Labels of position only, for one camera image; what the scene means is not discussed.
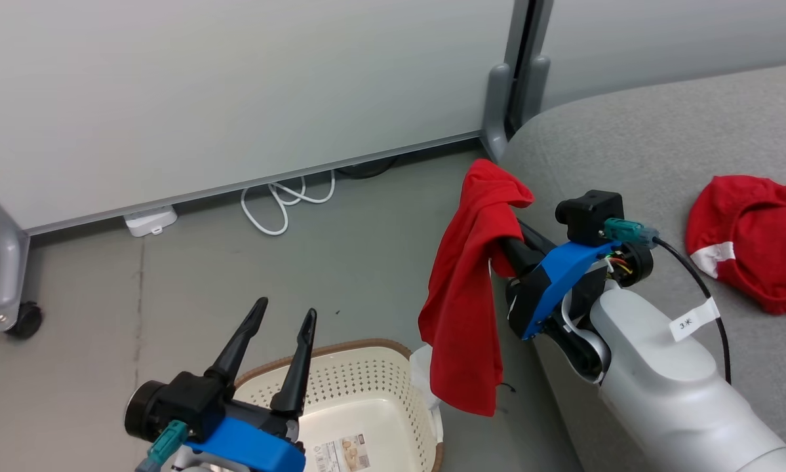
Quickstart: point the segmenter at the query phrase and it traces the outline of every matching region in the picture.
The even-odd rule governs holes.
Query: basket label
[[[341,437],[314,447],[317,472],[357,472],[369,468],[363,434]]]

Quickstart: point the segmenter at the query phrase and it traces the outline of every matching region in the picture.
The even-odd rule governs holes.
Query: metal partition leg
[[[483,110],[483,131],[480,140],[489,159],[500,161],[506,149],[506,120],[509,107],[509,92],[512,89],[512,69],[507,64],[498,64],[489,71],[488,88],[486,89],[486,108]]]
[[[28,240],[28,234],[0,206],[0,331],[17,325]]]
[[[518,105],[521,108],[521,123],[518,128],[527,123],[532,117],[541,113],[541,102],[545,98],[547,73],[549,72],[549,57],[533,57],[527,68],[521,71],[521,88],[519,89]]]

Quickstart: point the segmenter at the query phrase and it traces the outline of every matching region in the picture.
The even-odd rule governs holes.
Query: laundry basket
[[[255,368],[235,398],[267,407],[290,358]],[[300,418],[305,472],[436,472],[442,420],[410,383],[410,350],[389,340],[315,349]]]

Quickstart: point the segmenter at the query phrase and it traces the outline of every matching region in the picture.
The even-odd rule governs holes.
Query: caster wheel
[[[43,312],[35,302],[23,302],[17,313],[17,323],[6,331],[6,334],[17,340],[27,340],[32,337],[43,323]]]

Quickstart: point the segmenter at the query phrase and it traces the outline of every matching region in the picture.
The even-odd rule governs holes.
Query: gray floor
[[[451,150],[375,179],[338,180],[329,203],[289,208],[290,229],[278,238],[249,224],[234,193],[180,206],[160,236],[133,238],[114,220],[36,239],[26,298],[47,317],[28,341],[0,334],[0,470],[132,470],[147,448],[123,431],[132,390],[200,373],[259,296],[270,306],[243,370],[290,355],[309,307],[320,313],[317,346],[373,337],[420,346],[416,319],[435,251],[462,176],[483,156]],[[269,195],[249,207],[279,226]],[[443,410],[444,469],[572,468],[570,458],[558,467],[560,456],[534,451],[551,441],[536,424],[558,414],[536,410],[528,393],[540,371],[530,350],[503,344],[519,393],[501,392],[494,418]]]

